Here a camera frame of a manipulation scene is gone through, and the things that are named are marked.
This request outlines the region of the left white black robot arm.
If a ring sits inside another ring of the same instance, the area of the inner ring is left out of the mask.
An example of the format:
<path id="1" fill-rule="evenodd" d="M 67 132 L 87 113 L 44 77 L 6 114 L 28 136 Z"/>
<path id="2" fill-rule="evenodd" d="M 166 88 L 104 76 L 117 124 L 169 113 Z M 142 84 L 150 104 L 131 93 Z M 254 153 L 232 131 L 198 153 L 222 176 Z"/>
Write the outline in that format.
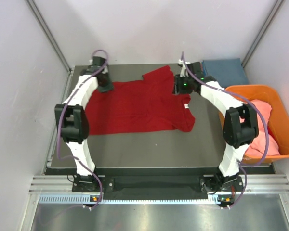
<path id="1" fill-rule="evenodd" d="M 101 93 L 111 91 L 113 84 L 109 77 L 107 59 L 94 56 L 90 65 L 84 69 L 67 99 L 54 108 L 57 126 L 57 155 L 60 152 L 60 141 L 70 149 L 76 163 L 74 175 L 74 192 L 97 192 L 100 180 L 95 173 L 88 147 L 89 122 L 85 108 L 94 91 Z"/>

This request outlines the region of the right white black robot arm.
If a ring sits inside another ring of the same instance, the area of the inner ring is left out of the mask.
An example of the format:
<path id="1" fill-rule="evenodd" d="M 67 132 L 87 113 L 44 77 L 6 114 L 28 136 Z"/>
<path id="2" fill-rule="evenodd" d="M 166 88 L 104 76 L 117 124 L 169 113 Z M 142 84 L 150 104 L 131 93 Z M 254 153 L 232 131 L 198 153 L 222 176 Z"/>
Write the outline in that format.
<path id="1" fill-rule="evenodd" d="M 226 147 L 223 158 L 213 177 L 203 182 L 203 189 L 207 192 L 225 191 L 237 181 L 239 163 L 259 134 L 257 113 L 250 104 L 226 93 L 214 77 L 197 77 L 196 74 L 201 72 L 199 62 L 179 60 L 178 65 L 181 71 L 175 75 L 174 94 L 196 92 L 214 105 L 224 117 L 223 138 Z"/>

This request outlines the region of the red t shirt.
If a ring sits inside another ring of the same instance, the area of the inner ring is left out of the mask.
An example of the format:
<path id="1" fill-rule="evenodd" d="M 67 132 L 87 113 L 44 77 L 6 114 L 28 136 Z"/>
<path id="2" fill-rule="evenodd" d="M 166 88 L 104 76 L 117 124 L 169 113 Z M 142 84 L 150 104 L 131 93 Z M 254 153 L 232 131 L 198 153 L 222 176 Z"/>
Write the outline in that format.
<path id="1" fill-rule="evenodd" d="M 174 74 L 168 65 L 141 80 L 113 85 L 106 93 L 95 90 L 86 105 L 90 135 L 193 129 L 191 97 L 173 94 Z"/>

